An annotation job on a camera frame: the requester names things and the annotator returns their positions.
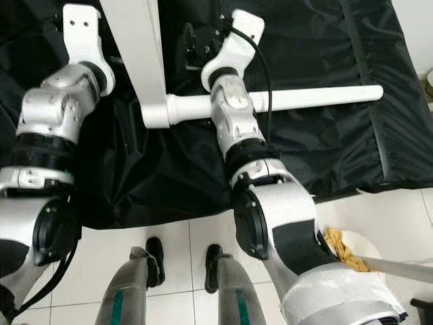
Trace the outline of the white plastic table leg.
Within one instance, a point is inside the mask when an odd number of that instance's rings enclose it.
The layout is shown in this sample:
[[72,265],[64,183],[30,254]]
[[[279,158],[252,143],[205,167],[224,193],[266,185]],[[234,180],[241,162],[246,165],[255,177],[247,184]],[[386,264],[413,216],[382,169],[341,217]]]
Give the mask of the white plastic table leg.
[[[348,87],[325,87],[325,89],[293,89],[273,91],[272,105],[267,106],[266,91],[251,93],[256,112],[294,110],[314,108],[315,106],[331,106],[371,102],[380,100],[384,88],[380,85],[362,85]],[[208,95],[177,96],[167,95],[165,106],[156,108],[155,117],[143,118],[148,128],[169,128],[179,122],[210,118],[211,100]]]

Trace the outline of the black tablecloth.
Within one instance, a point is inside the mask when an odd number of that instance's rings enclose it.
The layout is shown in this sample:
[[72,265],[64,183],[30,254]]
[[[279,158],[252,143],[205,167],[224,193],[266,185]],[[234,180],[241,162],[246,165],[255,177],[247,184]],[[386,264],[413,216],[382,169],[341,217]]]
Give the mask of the black tablecloth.
[[[0,0],[0,163],[12,163],[24,91],[67,62],[62,6],[98,0]],[[415,75],[394,0],[262,0],[260,49],[273,87],[380,85],[376,102],[276,112],[271,143],[318,202],[359,193],[433,187],[433,116]],[[132,83],[117,85],[85,118],[69,167],[84,226],[124,229],[229,210],[230,187],[214,126],[187,121],[143,126]]]

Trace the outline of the white lidded plastic bin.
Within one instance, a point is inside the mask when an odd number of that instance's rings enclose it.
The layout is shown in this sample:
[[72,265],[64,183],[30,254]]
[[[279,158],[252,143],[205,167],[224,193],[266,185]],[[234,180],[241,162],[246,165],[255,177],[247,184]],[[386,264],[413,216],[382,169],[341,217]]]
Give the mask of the white lidded plastic bin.
[[425,74],[424,91],[430,112],[433,112],[433,68]]

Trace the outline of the silver robot left leg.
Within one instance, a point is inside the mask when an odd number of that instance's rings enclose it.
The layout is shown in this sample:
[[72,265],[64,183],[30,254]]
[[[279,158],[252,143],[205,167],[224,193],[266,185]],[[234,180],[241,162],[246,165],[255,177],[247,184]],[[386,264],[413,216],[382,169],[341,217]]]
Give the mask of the silver robot left leg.
[[152,236],[144,247],[133,246],[128,261],[112,276],[95,325],[145,325],[146,294],[164,280],[163,244]]

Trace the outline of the yellow crumpled cloth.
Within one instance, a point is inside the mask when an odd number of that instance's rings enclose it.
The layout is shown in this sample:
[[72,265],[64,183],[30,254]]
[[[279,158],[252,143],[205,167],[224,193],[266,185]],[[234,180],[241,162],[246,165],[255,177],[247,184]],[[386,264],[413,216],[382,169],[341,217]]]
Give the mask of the yellow crumpled cloth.
[[328,247],[334,252],[335,257],[337,257],[340,262],[343,262],[356,272],[372,272],[368,264],[360,257],[356,257],[355,254],[352,253],[350,247],[344,243],[344,233],[342,230],[334,227],[328,227],[325,230],[323,238],[325,239]]

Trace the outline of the grey metal pole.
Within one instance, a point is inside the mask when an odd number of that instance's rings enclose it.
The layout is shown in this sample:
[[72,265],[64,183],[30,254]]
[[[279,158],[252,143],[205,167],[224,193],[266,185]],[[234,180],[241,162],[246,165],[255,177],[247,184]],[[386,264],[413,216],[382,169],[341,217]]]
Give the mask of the grey metal pole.
[[408,278],[425,284],[433,284],[433,267],[421,264],[393,262],[380,258],[359,257],[374,272],[382,272],[399,278]]

